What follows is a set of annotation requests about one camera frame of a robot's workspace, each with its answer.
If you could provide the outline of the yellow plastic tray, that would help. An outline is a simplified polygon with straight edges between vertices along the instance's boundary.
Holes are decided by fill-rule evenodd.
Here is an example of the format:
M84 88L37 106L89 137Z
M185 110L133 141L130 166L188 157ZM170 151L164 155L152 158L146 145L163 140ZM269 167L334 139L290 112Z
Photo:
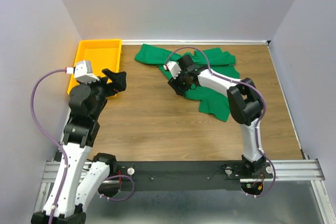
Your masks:
M121 58L121 39L92 39L79 42L73 67L76 63L89 60L92 72L96 76L105 77L103 69L119 72Z

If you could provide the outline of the green t shirt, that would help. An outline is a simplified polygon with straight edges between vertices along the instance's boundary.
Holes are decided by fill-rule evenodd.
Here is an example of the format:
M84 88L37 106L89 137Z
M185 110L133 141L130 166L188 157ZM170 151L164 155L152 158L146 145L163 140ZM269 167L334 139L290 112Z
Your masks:
M235 69L236 58L234 55L220 48L205 49L203 52L208 57L214 71L231 78L240 78L239 72ZM157 66L167 79L171 79L171 74L163 68L163 64L170 54L169 50L143 44L135 55L135 60L143 64ZM210 88L193 85L185 93L184 98L199 101L198 110L201 113L213 114L220 121L226 122L230 116L227 97Z

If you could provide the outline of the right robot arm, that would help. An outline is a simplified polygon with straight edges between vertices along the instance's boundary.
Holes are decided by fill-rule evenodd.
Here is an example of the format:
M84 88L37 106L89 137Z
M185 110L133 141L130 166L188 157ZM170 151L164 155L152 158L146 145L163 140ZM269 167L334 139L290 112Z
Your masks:
M167 61L163 68L171 74L168 84L184 96L192 86L214 90L228 99L232 118L240 125L243 137L242 173L249 178L259 174L266 162L261 144L260 121L265 114L265 99L249 78L230 78L210 65L199 67L190 55Z

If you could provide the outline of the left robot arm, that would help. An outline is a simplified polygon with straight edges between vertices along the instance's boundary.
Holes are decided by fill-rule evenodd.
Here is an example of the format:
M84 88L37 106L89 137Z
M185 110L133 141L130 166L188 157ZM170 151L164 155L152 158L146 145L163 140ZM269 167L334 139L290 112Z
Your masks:
M69 95L70 115L62 140L50 136L38 122L34 110L37 87L33 87L30 110L39 130L56 144L62 153L52 191L43 209L32 215L32 223L85 223L88 206L105 179L117 173L116 157L99 154L84 178L85 162L92 150L100 129L98 118L107 104L108 97L125 91L126 72L103 69L104 77L92 76L94 82L81 82Z

